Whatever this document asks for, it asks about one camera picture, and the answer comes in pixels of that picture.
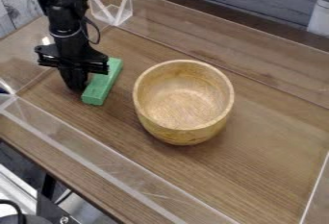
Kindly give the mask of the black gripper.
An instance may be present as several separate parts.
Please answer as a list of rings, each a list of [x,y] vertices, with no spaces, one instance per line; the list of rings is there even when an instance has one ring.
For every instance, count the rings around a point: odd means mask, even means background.
[[[53,35],[53,44],[37,45],[39,65],[55,67],[71,90],[83,91],[88,73],[108,73],[108,56],[96,51],[84,32],[71,36]]]

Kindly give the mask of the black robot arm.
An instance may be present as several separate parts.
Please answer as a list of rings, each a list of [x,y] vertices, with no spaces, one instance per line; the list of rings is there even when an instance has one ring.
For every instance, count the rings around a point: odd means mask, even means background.
[[[95,50],[100,38],[89,40],[87,25],[100,33],[96,24],[87,18],[87,0],[37,0],[49,21],[53,44],[37,45],[35,53],[40,66],[57,69],[65,86],[73,91],[85,88],[89,73],[107,75],[108,56]]]

